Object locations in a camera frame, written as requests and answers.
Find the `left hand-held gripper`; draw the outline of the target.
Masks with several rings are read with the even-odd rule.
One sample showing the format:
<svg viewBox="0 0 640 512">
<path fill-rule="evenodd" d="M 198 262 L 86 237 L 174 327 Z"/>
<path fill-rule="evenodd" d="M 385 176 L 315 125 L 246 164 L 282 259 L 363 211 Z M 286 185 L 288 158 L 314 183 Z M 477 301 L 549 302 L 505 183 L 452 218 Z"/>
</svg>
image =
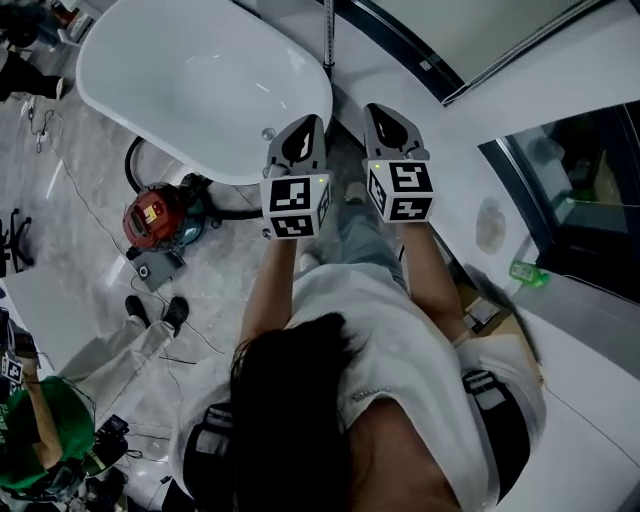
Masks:
<svg viewBox="0 0 640 512">
<path fill-rule="evenodd" d="M 315 114 L 293 121 L 270 142 L 260 183 L 265 237 L 320 234 L 332 204 L 326 157 L 323 121 Z"/>
</svg>

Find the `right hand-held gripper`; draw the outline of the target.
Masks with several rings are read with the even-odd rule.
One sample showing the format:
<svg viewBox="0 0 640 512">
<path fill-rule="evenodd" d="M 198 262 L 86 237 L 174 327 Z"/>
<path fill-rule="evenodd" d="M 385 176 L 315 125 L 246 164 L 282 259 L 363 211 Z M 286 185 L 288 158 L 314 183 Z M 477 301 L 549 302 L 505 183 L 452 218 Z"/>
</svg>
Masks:
<svg viewBox="0 0 640 512">
<path fill-rule="evenodd" d="M 378 103 L 364 107 L 366 189 L 385 223 L 422 223 L 434 203 L 430 154 L 417 126 Z"/>
</svg>

